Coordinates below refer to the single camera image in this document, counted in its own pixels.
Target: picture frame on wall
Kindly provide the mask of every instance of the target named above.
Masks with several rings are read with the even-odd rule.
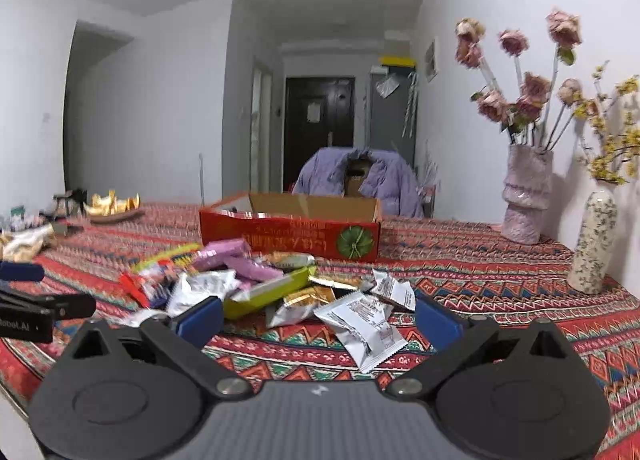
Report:
[[[438,74],[438,68],[436,66],[436,41],[436,38],[434,38],[424,53],[424,75],[428,82],[431,82]]]

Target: red cardboard box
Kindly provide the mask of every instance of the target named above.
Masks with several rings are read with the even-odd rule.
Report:
[[[375,198],[250,193],[200,209],[200,231],[204,244],[244,238],[258,252],[373,262],[381,212]]]

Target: white logo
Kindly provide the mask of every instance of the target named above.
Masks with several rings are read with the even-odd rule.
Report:
[[[0,319],[0,326],[4,326],[5,328],[13,328],[14,330],[25,330],[29,331],[29,324],[24,321],[7,321],[5,319]]]
[[[322,385],[318,384],[318,387],[317,387],[317,388],[312,389],[312,390],[311,390],[311,393],[313,393],[314,395],[317,395],[317,396],[322,396],[322,394],[323,394],[324,392],[328,392],[328,391],[329,391],[329,388],[328,388],[328,387],[326,387],[326,386],[322,386]]]

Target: dark brown door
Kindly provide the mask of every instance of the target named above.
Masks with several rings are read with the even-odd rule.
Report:
[[[287,79],[284,119],[284,191],[305,162],[326,146],[353,146],[353,77]]]

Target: green round logo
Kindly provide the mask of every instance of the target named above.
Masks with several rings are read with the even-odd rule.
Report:
[[[373,237],[368,229],[360,225],[352,225],[340,233],[335,246],[346,258],[362,258],[373,249]]]

